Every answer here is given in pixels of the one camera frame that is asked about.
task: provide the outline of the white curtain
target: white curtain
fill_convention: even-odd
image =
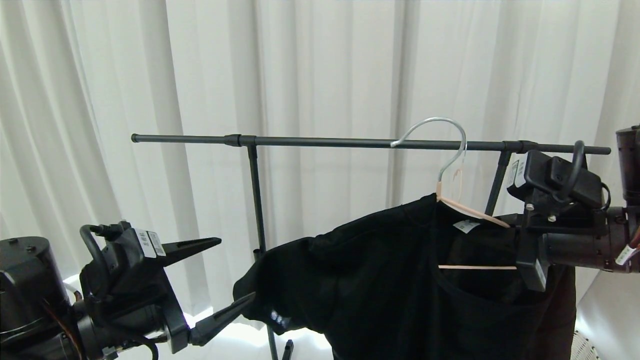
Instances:
[[[219,236],[168,269],[185,312],[218,309],[257,247],[246,149],[131,133],[398,138],[431,116],[470,140],[614,147],[589,162],[620,205],[638,17],[637,1],[1,1],[0,234],[48,238],[63,277],[90,260],[83,224]],[[268,247],[433,192],[449,156],[260,147]],[[467,154],[463,203],[484,209],[497,156]],[[503,191],[496,213],[521,210]]]

